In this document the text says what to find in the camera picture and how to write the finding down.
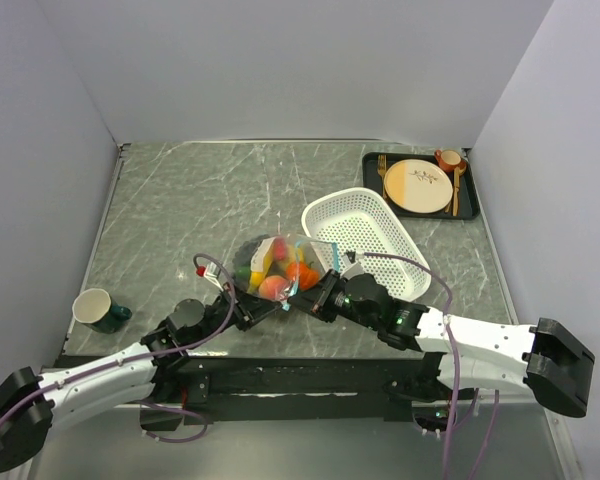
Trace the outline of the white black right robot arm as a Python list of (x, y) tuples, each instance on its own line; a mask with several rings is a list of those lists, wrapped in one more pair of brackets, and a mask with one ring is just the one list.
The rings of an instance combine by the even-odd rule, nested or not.
[(342, 317), (370, 329), (391, 348), (422, 353), (418, 366), (392, 381), (393, 395), (430, 403), (475, 390), (531, 393), (554, 413), (587, 413), (595, 356), (558, 321), (505, 325), (445, 317), (390, 296), (370, 274), (345, 279), (335, 271), (288, 302), (323, 322)]

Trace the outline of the red chili pepper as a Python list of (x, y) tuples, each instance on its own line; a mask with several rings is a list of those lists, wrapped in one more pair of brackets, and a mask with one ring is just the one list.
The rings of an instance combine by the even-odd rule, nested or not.
[(272, 253), (273, 259), (276, 262), (281, 262), (289, 258), (289, 250), (287, 242), (284, 238), (277, 237), (274, 239), (272, 244)]

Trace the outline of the orange peach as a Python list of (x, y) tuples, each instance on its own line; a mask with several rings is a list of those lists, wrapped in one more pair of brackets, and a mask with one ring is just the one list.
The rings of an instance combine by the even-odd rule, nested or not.
[(283, 276), (272, 275), (266, 277), (258, 287), (258, 295), (265, 300), (282, 302), (290, 292), (290, 282)]

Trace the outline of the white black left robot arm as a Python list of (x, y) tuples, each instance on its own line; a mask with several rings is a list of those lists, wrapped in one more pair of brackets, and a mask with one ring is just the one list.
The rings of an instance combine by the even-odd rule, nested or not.
[(0, 385), (0, 473), (35, 457), (52, 431), (127, 403), (158, 408), (177, 393), (189, 351), (231, 327), (248, 330), (281, 307), (242, 292), (225, 291), (211, 305), (186, 299), (117, 353), (40, 375), (29, 367), (13, 372)]

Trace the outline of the small orange pumpkin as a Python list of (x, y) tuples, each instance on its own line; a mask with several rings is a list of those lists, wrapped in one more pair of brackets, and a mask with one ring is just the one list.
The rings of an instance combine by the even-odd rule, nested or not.
[(297, 284), (300, 291), (314, 287), (321, 279), (320, 272), (310, 268), (304, 262), (290, 263), (285, 270), (285, 275), (291, 283)]

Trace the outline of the clear zip top bag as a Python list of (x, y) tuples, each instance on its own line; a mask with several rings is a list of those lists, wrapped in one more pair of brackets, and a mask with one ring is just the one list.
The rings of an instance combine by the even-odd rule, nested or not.
[[(257, 252), (254, 255), (270, 254), (273, 258), (272, 244), (273, 244), (274, 239), (277, 237), (284, 238), (287, 242), (287, 246), (293, 245), (295, 247), (298, 247), (298, 246), (302, 247), (303, 251), (304, 251), (304, 255), (305, 255), (304, 263), (306, 263), (310, 268), (313, 268), (320, 272), (320, 274), (321, 274), (320, 280), (322, 280), (322, 278), (326, 275), (326, 273), (328, 271), (340, 269), (340, 263), (339, 263), (340, 253), (339, 253), (339, 247), (337, 246), (336, 243), (328, 242), (328, 241), (324, 241), (324, 240), (318, 240), (316, 238), (307, 237), (307, 236), (300, 235), (300, 234), (275, 234), (275, 235), (264, 234), (264, 235), (260, 235), (258, 237), (254, 237), (250, 240), (253, 240), (253, 239), (261, 239), (262, 240), (260, 247), (258, 248)], [(271, 268), (269, 270), (267, 277), (272, 276), (272, 275), (280, 275), (280, 276), (283, 276), (286, 278), (285, 270), (286, 270), (287, 266), (288, 265), (286, 264), (286, 260), (281, 261), (281, 262), (276, 262), (273, 259), (273, 263), (271, 265)], [(233, 266), (233, 260), (232, 260), (233, 278), (234, 278), (236, 285), (239, 288), (241, 288), (243, 291), (245, 291), (247, 294), (251, 294), (256, 297), (259, 297), (258, 290), (255, 293), (248, 292), (249, 280), (242, 281), (242, 280), (239, 280), (236, 278), (235, 271), (237, 269), (238, 268), (235, 268)], [(284, 310), (288, 310), (290, 308), (290, 298), (297, 294), (304, 293), (306, 291), (300, 291), (297, 284), (290, 282), (289, 296), (286, 300), (280, 302), (282, 304), (282, 308)]]

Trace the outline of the yellow pear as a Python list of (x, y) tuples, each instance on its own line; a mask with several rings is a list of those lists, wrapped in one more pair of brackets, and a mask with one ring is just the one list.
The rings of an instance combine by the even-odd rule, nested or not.
[(286, 264), (289, 265), (291, 263), (304, 263), (305, 255), (303, 248), (298, 246), (295, 247), (293, 245), (288, 245), (288, 255), (286, 259)]

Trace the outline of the white perforated plastic basket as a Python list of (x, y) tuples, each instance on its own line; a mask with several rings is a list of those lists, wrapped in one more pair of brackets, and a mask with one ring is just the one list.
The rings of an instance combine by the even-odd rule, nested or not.
[(326, 195), (305, 207), (301, 223), (324, 269), (343, 272), (354, 252), (391, 296), (414, 301), (429, 290), (426, 259), (378, 193), (355, 187)]

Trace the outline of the yellow banana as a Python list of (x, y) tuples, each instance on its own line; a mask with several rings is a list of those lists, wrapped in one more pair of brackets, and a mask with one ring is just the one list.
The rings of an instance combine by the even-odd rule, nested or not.
[(249, 293), (255, 293), (259, 289), (260, 285), (267, 277), (272, 263), (273, 258), (270, 254), (254, 255), (252, 257), (250, 263), (251, 273), (248, 286)]

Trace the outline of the green vegetable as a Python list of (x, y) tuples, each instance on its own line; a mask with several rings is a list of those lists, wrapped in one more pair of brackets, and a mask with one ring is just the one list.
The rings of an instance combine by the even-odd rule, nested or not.
[(235, 276), (239, 280), (248, 281), (251, 276), (251, 270), (248, 266), (240, 267), (235, 271)]

